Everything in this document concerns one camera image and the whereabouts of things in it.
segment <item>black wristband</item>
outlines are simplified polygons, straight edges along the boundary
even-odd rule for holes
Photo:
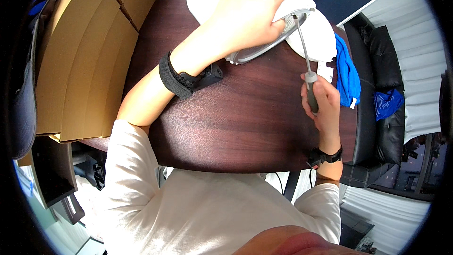
[[[314,148],[310,150],[309,160],[307,161],[307,164],[313,169],[318,169],[321,163],[334,163],[341,160],[342,152],[342,145],[340,145],[340,149],[333,155],[328,155],[325,152],[321,151],[319,148]]]
[[[183,77],[179,76],[178,73],[173,69],[173,66],[170,62],[170,54],[169,51],[166,55],[164,55],[159,62],[159,75],[162,83],[164,84],[165,88],[167,88],[170,92],[177,95],[180,99],[187,99],[192,95],[192,90],[190,87],[193,87],[193,82],[190,82]]]

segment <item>black leather chair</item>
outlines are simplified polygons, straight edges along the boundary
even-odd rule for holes
[[[367,187],[401,164],[405,106],[376,122],[373,92],[396,88],[404,94],[398,57],[387,27],[375,28],[362,13],[345,25],[352,59],[360,77],[356,147],[352,161],[343,163],[340,182]]]

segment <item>window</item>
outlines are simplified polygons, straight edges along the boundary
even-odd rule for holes
[[[441,133],[413,138],[403,147],[401,165],[394,165],[370,188],[431,201],[440,186],[446,151],[445,137]]]

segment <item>white long-sleeve shirt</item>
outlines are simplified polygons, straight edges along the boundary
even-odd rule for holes
[[[335,184],[317,185],[292,205],[257,174],[175,169],[159,189],[156,167],[146,133],[117,120],[98,203],[109,254],[232,254],[258,233],[282,225],[339,243]]]

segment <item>person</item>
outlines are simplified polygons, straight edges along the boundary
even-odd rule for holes
[[[195,77],[232,52],[274,41],[285,26],[272,22],[282,2],[220,0],[211,18],[171,52],[173,69]],[[341,146],[339,93],[319,77],[314,94],[317,116],[305,84],[302,105],[319,130],[319,149],[333,155]],[[341,161],[321,164],[315,186],[294,205],[258,174],[174,169],[159,189],[148,132],[173,97],[155,67],[121,104],[98,201],[108,254],[359,254],[338,245]]]

